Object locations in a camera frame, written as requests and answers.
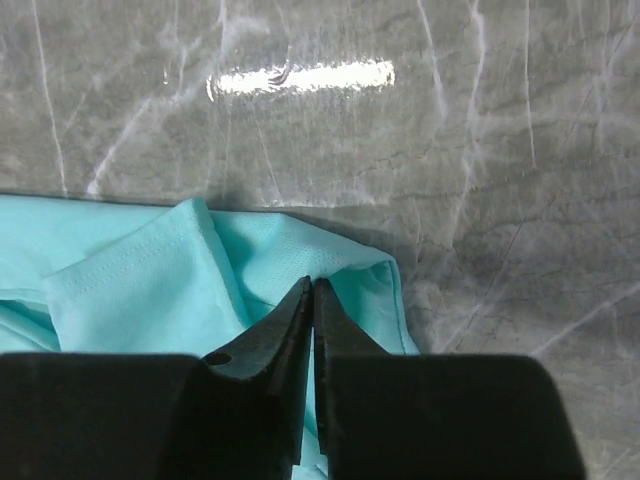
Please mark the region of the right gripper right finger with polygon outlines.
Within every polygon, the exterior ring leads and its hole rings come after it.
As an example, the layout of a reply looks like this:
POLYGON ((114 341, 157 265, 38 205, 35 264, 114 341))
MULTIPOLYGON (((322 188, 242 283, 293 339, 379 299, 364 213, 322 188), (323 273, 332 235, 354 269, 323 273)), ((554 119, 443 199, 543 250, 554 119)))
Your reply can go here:
POLYGON ((314 287, 315 397, 332 479, 582 479, 558 388, 518 355, 394 355, 314 287))

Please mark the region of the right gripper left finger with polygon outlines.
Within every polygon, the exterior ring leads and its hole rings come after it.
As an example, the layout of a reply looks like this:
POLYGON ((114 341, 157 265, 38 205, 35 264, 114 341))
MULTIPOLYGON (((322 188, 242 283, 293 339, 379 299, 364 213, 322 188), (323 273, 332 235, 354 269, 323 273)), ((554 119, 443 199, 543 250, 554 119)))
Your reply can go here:
POLYGON ((204 357, 7 353, 5 479, 288 479, 302 454, 312 283, 204 357))

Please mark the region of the teal t-shirt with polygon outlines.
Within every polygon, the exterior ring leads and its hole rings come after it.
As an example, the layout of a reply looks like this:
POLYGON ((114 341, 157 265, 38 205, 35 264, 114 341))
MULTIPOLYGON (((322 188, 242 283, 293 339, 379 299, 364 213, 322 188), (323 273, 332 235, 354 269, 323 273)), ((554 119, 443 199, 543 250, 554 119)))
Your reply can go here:
POLYGON ((384 350, 419 355, 395 259, 282 214, 7 196, 1 201, 1 358, 7 353, 204 357, 270 314, 301 278, 313 309, 302 454, 288 479, 332 479, 316 416, 314 287, 384 350))

